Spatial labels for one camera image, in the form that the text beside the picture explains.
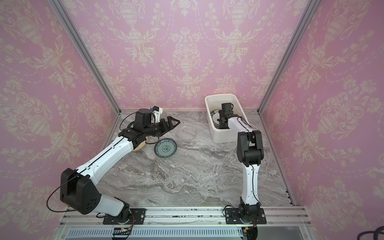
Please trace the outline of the blue floral patterned plate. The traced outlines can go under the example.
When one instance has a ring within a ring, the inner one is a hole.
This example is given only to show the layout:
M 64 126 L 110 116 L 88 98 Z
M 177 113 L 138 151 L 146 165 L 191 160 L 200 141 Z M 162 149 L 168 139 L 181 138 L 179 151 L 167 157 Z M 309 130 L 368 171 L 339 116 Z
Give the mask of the blue floral patterned plate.
M 176 153 L 177 143 L 170 138 L 162 139 L 155 144 L 154 151 L 160 158 L 169 158 Z

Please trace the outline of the cream plate with willow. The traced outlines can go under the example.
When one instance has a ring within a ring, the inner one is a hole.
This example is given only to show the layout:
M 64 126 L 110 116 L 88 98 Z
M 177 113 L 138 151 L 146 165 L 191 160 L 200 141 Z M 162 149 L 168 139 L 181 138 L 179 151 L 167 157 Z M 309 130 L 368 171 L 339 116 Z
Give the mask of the cream plate with willow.
M 147 143 L 145 141 L 141 142 L 136 148 L 133 149 L 133 152 L 138 152 L 142 150 L 146 145 Z

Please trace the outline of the white plate green lettered rim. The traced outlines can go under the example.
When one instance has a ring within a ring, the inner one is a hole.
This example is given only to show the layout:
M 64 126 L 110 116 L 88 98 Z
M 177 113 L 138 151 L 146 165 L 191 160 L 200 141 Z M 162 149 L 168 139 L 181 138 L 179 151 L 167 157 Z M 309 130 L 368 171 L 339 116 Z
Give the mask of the white plate green lettered rim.
M 220 118 L 220 109 L 216 109 L 210 112 L 211 119 L 213 121 L 213 125 L 216 129 L 220 129 L 220 123 L 218 119 Z

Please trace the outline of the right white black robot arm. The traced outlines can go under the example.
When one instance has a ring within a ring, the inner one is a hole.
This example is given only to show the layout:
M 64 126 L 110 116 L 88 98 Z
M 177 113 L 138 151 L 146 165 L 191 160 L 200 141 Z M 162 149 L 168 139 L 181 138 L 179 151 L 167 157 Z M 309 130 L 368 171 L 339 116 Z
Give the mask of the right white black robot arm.
M 219 110 L 220 129 L 237 135 L 237 157 L 243 165 L 243 190 L 239 204 L 240 218 L 248 223 L 265 224 L 266 218 L 258 196 L 258 174 L 264 159 L 262 133 L 233 111 L 232 103 L 223 103 Z

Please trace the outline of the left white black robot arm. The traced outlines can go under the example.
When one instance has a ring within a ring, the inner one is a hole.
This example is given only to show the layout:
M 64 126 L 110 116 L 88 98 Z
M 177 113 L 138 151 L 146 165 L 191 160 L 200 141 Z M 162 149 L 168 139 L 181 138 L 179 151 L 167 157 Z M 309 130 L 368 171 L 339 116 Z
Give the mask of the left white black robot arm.
M 104 150 L 76 169 L 61 174 L 60 200 L 82 215 L 91 212 L 105 214 L 125 224 L 132 219 L 130 205 L 120 199 L 102 195 L 97 184 L 123 157 L 147 141 L 160 138 L 181 122 L 173 117 L 161 118 L 163 110 L 157 106 L 135 112 L 135 120 L 121 130 Z

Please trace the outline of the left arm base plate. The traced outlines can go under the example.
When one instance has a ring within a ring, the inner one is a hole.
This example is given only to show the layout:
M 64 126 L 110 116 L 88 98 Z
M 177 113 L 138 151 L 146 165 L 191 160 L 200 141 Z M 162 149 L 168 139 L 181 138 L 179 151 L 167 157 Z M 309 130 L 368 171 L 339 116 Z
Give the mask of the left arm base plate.
M 126 219 L 119 219 L 106 215 L 103 220 L 104 225 L 143 225 L 146 217 L 147 209 L 144 208 L 133 208 L 130 209 L 130 215 Z

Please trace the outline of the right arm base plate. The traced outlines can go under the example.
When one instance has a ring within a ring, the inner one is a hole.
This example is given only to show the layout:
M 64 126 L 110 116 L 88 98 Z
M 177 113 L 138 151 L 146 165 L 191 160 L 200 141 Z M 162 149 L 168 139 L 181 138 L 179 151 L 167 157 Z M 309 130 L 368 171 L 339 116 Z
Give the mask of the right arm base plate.
M 228 225 L 266 225 L 267 219 L 264 209 L 260 209 L 258 213 L 241 215 L 240 211 L 235 208 L 229 208 L 224 210 L 224 216 L 226 224 Z

